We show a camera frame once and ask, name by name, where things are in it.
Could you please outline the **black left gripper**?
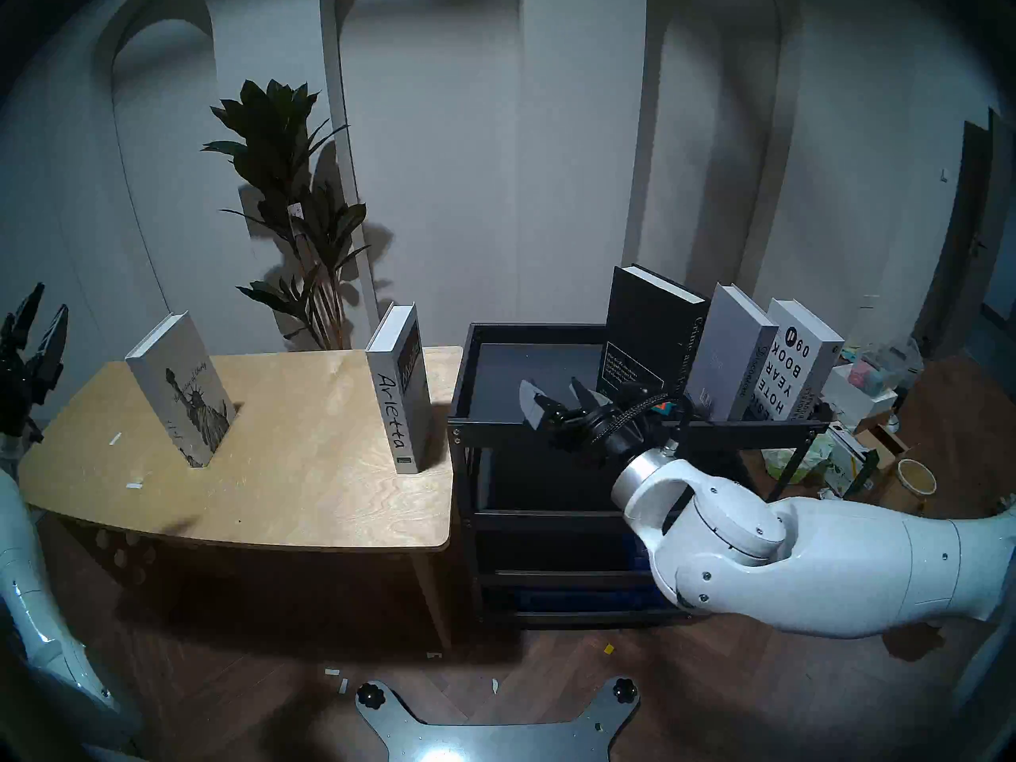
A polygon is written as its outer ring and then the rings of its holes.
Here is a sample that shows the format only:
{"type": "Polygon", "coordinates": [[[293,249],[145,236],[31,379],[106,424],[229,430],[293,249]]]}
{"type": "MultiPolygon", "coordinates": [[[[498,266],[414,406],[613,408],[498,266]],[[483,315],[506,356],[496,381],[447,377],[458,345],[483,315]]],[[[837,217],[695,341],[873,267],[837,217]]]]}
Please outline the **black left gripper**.
{"type": "Polygon", "coordinates": [[[31,358],[25,362],[20,352],[29,341],[45,283],[37,283],[15,312],[2,325],[1,350],[1,433],[39,443],[44,435],[31,419],[31,408],[42,404],[48,389],[54,389],[63,371],[69,308],[62,304],[31,358]]]}

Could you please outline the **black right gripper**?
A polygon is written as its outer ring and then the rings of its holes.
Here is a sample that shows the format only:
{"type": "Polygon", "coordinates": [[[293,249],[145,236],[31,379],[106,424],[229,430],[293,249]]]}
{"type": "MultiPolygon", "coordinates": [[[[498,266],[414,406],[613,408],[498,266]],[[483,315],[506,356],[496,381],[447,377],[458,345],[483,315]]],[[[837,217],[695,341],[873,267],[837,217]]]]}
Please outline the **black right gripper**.
{"type": "Polygon", "coordinates": [[[648,414],[656,399],[643,399],[619,408],[611,399],[587,388],[575,376],[569,389],[578,406],[571,410],[547,396],[528,379],[519,383],[519,405],[524,421],[546,433],[553,448],[577,454],[593,465],[621,466],[656,447],[648,414]]]}

